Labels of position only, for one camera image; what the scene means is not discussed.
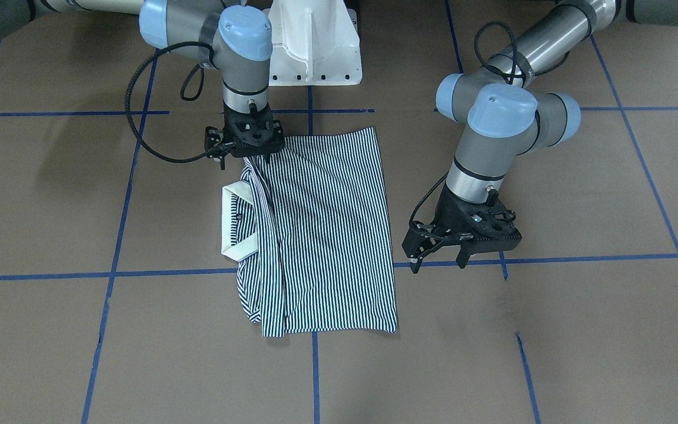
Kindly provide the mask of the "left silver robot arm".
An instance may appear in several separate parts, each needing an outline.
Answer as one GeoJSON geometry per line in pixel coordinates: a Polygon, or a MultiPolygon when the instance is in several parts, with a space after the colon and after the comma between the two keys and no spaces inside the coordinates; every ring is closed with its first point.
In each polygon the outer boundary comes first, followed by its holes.
{"type": "Polygon", "coordinates": [[[614,21],[678,27],[678,1],[560,1],[520,36],[501,21],[479,29],[479,69],[451,74],[437,89],[438,111],[464,131],[450,171],[436,183],[442,191],[433,220],[408,222],[403,250],[412,272],[442,247],[459,248],[460,268],[477,253],[517,247],[516,214],[500,200],[507,172],[518,156],[567,141],[581,124],[573,97],[537,98],[527,86],[614,21]]]}

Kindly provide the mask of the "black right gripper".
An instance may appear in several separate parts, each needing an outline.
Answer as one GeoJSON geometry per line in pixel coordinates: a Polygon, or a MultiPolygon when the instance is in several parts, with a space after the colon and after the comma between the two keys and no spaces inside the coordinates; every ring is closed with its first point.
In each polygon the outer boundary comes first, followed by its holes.
{"type": "Polygon", "coordinates": [[[285,143],[284,129],[274,119],[271,106],[258,110],[250,106],[247,113],[237,112],[224,105],[224,128],[219,131],[209,126],[205,129],[204,156],[224,164],[227,155],[236,158],[279,153],[285,143]]]}

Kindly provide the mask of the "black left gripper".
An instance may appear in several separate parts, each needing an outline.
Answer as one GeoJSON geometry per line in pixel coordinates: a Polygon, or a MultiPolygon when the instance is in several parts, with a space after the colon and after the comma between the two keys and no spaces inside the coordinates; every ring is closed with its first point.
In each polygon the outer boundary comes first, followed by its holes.
{"type": "Polygon", "coordinates": [[[403,241],[404,254],[414,274],[424,258],[442,247],[459,248],[457,266],[463,269],[471,255],[514,250],[522,241],[514,224],[516,213],[505,207],[495,188],[486,190],[484,203],[471,203],[444,187],[433,220],[425,224],[415,216],[431,193],[428,191],[413,209],[403,241]]]}

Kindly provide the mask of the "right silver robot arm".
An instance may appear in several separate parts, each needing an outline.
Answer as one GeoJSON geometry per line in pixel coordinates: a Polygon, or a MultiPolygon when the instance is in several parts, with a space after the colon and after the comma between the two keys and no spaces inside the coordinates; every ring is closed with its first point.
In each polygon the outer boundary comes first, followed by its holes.
{"type": "Polygon", "coordinates": [[[139,17],[139,31],[157,49],[132,76],[125,94],[130,129],[147,151],[130,110],[143,70],[162,54],[194,60],[193,73],[222,75],[224,128],[205,130],[204,153],[220,163],[226,156],[269,160],[284,146],[282,124],[268,100],[272,27],[264,11],[245,1],[0,1],[0,41],[49,13],[105,11],[139,17]]]}

